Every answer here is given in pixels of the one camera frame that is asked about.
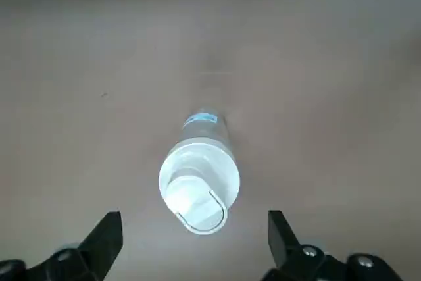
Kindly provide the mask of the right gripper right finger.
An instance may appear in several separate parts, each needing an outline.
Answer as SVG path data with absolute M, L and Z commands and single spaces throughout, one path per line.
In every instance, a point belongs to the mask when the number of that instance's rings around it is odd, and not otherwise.
M 275 267 L 263 280 L 402 281 L 378 256 L 353 253 L 340 261 L 315 245 L 300 243 L 281 211 L 268 212 L 268 244 Z

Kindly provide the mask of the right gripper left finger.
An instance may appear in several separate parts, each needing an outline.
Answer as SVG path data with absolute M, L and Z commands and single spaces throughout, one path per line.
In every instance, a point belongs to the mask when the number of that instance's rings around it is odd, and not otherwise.
M 1 261 L 2 280 L 104 280 L 122 250 L 122 216 L 108 212 L 76 247 L 61 249 L 28 268 L 20 259 Z

